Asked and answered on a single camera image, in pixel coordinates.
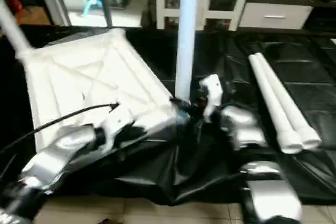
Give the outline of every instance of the black tarp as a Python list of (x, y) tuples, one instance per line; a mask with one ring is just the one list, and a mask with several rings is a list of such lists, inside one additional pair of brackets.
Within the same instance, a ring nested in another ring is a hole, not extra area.
[[(104, 28), (23, 27), (35, 47), (62, 39), (67, 41), (106, 31)], [(154, 73), (173, 93), (177, 33), (129, 29), (127, 38)], [(304, 203), (336, 202), (336, 47), (327, 38), (288, 35), (197, 33), (193, 74), (197, 80), (211, 73), (221, 79), (223, 102), (248, 106), (260, 117), (269, 145), (277, 153), (283, 171)], [(24, 72), (13, 52), (1, 41), (7, 102), (14, 109), (5, 115), (10, 134), (1, 145), (31, 129)], [(323, 146), (316, 151), (285, 155), (279, 151), (276, 134), (263, 99), (251, 74), (247, 55), (262, 52), (309, 123), (319, 132)], [(176, 205), (186, 201), (236, 202), (235, 167), (227, 137), (212, 125), (203, 124), (183, 134), (162, 132), (163, 142), (144, 141), (70, 176), (62, 194), (99, 194), (144, 197), (155, 203)], [(2, 184), (13, 179), (20, 166), (33, 155), (34, 140), (12, 150), (18, 153)]]

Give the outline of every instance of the white cylinder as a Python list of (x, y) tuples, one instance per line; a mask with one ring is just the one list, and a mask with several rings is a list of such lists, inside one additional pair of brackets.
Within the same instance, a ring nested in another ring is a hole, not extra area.
[(0, 0), (0, 25), (17, 54), (31, 49), (28, 40), (18, 27), (4, 0)]
[(299, 134), (304, 149), (313, 149), (322, 143), (321, 138), (317, 132), (309, 126), (307, 120), (302, 115), (301, 111), (294, 103), (290, 94), (287, 92), (284, 85), (281, 83), (277, 75), (274, 73), (272, 67), (268, 64), (265, 57), (257, 53), (261, 66), (264, 70), (266, 78), (268, 79), (274, 93), (278, 97), (280, 104), (290, 122), (293, 129)]
[(197, 0), (180, 0), (175, 96), (189, 101), (193, 71)]
[(293, 130), (280, 102), (266, 79), (263, 68), (255, 55), (249, 56), (253, 72), (264, 97), (274, 127), (278, 133), (277, 139), (282, 152), (287, 154), (298, 153), (302, 150), (300, 136)]

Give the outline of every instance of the tile floor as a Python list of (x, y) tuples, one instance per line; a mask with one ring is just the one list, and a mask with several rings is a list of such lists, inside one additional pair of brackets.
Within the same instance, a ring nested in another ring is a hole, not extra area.
[[(189, 203), (158, 206), (145, 199), (63, 197), (50, 200), (36, 224), (243, 224), (237, 204)], [(336, 207), (304, 206), (303, 224), (336, 223)]]

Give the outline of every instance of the drawer handle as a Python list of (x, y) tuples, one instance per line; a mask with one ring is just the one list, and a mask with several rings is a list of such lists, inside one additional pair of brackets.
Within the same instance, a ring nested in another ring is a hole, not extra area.
[(265, 18), (286, 18), (285, 16), (277, 16), (277, 15), (265, 15)]

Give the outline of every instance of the black cable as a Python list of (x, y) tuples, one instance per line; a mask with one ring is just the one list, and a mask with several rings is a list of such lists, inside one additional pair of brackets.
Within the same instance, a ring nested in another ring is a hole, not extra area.
[(90, 106), (90, 107), (87, 107), (87, 108), (84, 108), (84, 109), (81, 109), (81, 110), (78, 110), (78, 111), (75, 111), (75, 112), (72, 112), (70, 114), (67, 114), (65, 116), (62, 116), (58, 119), (55, 119), (49, 123), (46, 123), (46, 124), (43, 124), (41, 125), (40, 127), (37, 127), (36, 129), (24, 134), (23, 136), (19, 137), (17, 140), (11, 142), (10, 144), (8, 144), (7, 146), (3, 147), (1, 150), (0, 150), (0, 155), (3, 154), (4, 152), (6, 152), (8, 149), (12, 148), (13, 146), (15, 146), (16, 144), (20, 143), (21, 141), (23, 141), (24, 139), (28, 138), (29, 136), (31, 135), (34, 135), (35, 133), (41, 131), (41, 130), (44, 130), (45, 128), (47, 127), (50, 127), (56, 123), (59, 123), (60, 121), (63, 121), (65, 119), (68, 119), (68, 118), (71, 118), (75, 115), (78, 115), (78, 114), (81, 114), (81, 113), (84, 113), (86, 111), (89, 111), (89, 110), (94, 110), (94, 109), (98, 109), (98, 108), (104, 108), (104, 107), (110, 107), (111, 110), (114, 110), (116, 107), (118, 107), (118, 103), (110, 103), (110, 104), (101, 104), (101, 105), (94, 105), (94, 106)]

